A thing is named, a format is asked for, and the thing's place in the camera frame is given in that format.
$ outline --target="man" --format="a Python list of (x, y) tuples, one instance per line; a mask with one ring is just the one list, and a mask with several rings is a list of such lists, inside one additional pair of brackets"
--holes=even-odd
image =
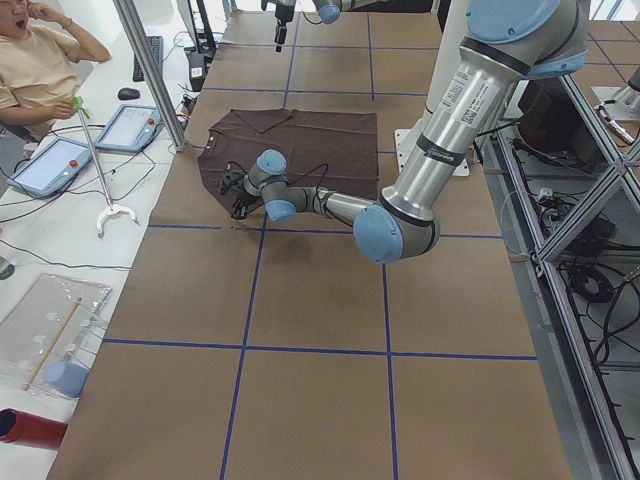
[[(69, 35), (34, 18), (60, 25)], [(0, 122), (41, 139), (57, 119), (74, 114), (80, 80), (70, 62), (109, 60), (109, 51), (71, 18), (29, 0), (0, 0)]]

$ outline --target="keyboard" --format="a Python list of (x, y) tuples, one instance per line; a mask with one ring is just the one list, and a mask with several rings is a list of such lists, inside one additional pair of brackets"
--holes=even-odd
[[(162, 73), (162, 36), (160, 35), (151, 35), (147, 36), (147, 43), (151, 48), (151, 53), (153, 55), (153, 60), (158, 65), (158, 70)], [(142, 82), (144, 80), (144, 72), (142, 71), (142, 67), (140, 66), (140, 62), (136, 56), (133, 56), (133, 81), (134, 82)]]

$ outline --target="blue cup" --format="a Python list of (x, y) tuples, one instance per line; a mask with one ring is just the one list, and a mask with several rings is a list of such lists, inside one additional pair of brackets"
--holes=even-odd
[(70, 362), (56, 362), (44, 372), (45, 381), (60, 393), (78, 398), (87, 380), (89, 370)]

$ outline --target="computer mouse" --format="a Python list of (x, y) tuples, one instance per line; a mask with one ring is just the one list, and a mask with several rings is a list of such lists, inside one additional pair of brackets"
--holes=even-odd
[(131, 87), (118, 90), (118, 99), (120, 100), (135, 100), (136, 98), (140, 98), (140, 90)]

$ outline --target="red cylinder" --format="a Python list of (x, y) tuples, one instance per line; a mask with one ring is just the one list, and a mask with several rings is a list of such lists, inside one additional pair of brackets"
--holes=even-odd
[(0, 411), (0, 442), (57, 450), (66, 431), (66, 423), (13, 408)]

